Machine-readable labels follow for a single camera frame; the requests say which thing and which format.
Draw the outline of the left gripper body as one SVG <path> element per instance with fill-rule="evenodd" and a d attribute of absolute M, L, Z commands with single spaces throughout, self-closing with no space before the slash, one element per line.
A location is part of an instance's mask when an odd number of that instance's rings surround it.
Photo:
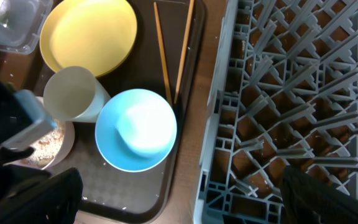
<path fill-rule="evenodd" d="M 56 127 L 31 91 L 16 91 L 0 81 L 0 199 L 10 185 L 4 164 L 29 157 L 35 151 L 31 144 Z"/>

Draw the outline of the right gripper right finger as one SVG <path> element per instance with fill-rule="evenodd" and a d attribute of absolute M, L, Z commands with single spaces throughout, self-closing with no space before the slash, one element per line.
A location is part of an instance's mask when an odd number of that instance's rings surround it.
<path fill-rule="evenodd" d="M 280 185 L 289 223 L 358 223 L 358 200 L 287 166 Z"/>

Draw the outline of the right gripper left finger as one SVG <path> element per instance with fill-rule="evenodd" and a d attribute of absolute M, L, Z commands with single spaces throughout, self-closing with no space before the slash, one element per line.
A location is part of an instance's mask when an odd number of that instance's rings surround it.
<path fill-rule="evenodd" d="M 83 191 L 70 168 L 56 176 L 25 167 L 0 169 L 0 223 L 73 223 Z"/>

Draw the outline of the pink bowl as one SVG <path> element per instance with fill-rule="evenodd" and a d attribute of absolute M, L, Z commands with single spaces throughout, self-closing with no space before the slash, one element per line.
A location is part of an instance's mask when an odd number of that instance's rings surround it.
<path fill-rule="evenodd" d="M 25 159 L 13 162 L 14 165 L 45 170 L 64 160 L 75 141 L 72 122 L 55 119 L 57 127 L 30 146 L 34 152 Z"/>

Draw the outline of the white plastic cup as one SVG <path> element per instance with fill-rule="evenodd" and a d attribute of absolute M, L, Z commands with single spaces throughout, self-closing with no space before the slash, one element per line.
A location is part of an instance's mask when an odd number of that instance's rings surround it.
<path fill-rule="evenodd" d="M 48 80 L 43 94 L 45 109 L 62 121 L 96 122 L 111 99 L 102 84 L 87 69 L 67 67 Z"/>

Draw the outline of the light blue bowl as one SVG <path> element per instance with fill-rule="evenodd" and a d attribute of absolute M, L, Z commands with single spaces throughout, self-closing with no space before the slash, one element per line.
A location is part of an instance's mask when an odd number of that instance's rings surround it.
<path fill-rule="evenodd" d="M 156 92 L 137 88 L 105 104 L 94 135 L 109 165 L 124 172 L 143 172 L 171 153 L 177 132 L 177 119 L 168 101 Z"/>

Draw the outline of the yellow plate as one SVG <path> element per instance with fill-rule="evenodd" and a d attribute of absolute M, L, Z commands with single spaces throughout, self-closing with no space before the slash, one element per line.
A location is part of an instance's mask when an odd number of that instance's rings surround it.
<path fill-rule="evenodd" d="M 136 14 L 126 0 L 64 0 L 46 18 L 39 46 L 54 72 L 79 66 L 100 77 L 125 61 L 136 35 Z"/>

